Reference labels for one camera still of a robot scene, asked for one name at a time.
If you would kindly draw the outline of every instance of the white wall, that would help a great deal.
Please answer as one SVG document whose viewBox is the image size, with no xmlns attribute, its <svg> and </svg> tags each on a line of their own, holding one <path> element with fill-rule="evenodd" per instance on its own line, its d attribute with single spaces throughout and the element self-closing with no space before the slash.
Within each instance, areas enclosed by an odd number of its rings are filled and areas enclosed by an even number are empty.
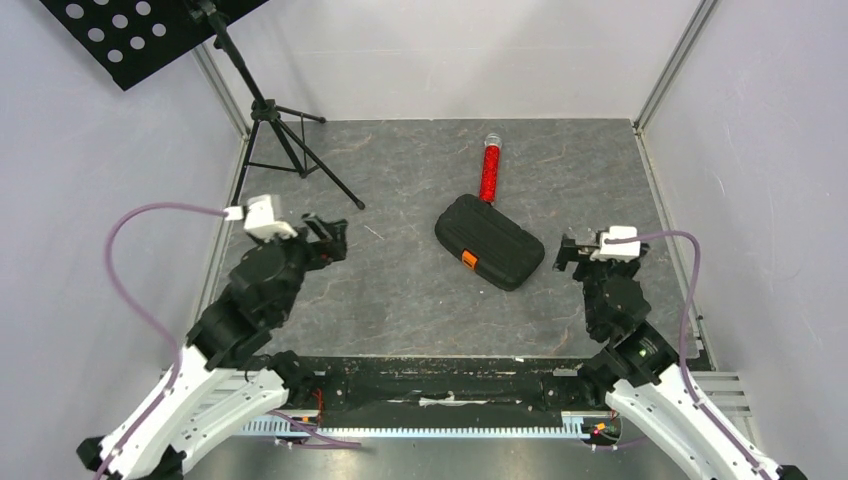
<svg viewBox="0 0 848 480">
<path fill-rule="evenodd" d="M 720 2 L 647 129 L 697 300 L 767 451 L 842 478 L 848 448 L 844 2 Z"/>
<path fill-rule="evenodd" d="M 123 93 L 38 2 L 4 2 L 0 58 L 0 471 L 91 478 L 77 444 L 118 425 L 168 362 L 107 283 L 106 232 L 148 202 L 224 206 L 239 140 L 190 56 Z M 119 239 L 119 274 L 175 333 L 217 225 L 151 213 Z"/>
<path fill-rule="evenodd" d="M 266 96 L 331 120 L 633 118 L 697 3 L 271 0 L 231 33 Z"/>
</svg>

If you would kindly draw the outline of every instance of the black tool case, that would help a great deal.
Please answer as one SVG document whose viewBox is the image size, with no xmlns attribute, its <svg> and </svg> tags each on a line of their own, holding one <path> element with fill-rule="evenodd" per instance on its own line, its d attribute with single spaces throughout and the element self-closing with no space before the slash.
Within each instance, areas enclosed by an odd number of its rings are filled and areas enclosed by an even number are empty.
<svg viewBox="0 0 848 480">
<path fill-rule="evenodd" d="M 471 194 L 439 216 L 436 238 L 466 267 L 507 291 L 521 286 L 545 258 L 542 242 Z"/>
</svg>

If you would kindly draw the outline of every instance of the gray tile surface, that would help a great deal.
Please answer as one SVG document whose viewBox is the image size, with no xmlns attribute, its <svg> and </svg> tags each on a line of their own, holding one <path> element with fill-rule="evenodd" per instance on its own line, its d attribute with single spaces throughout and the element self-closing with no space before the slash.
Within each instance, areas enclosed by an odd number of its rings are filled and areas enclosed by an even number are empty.
<svg viewBox="0 0 848 480">
<path fill-rule="evenodd" d="M 660 229 L 626 120 L 401 120 L 307 124 L 313 150 L 368 205 L 359 211 L 323 173 L 253 168 L 242 198 L 279 193 L 296 221 L 315 212 L 347 218 L 348 259 L 307 276 L 289 322 L 268 351 L 301 355 L 498 355 L 589 357 L 581 289 L 551 270 L 563 232 L 579 240 L 613 224 Z M 546 257 L 503 292 L 438 243 L 433 226 L 459 195 L 476 193 L 482 141 L 504 139 L 497 208 L 536 235 Z M 270 128 L 254 161 L 288 166 Z M 252 246 L 235 232 L 228 272 Z M 639 273 L 650 319 L 676 345 L 680 289 L 664 242 Z"/>
</svg>

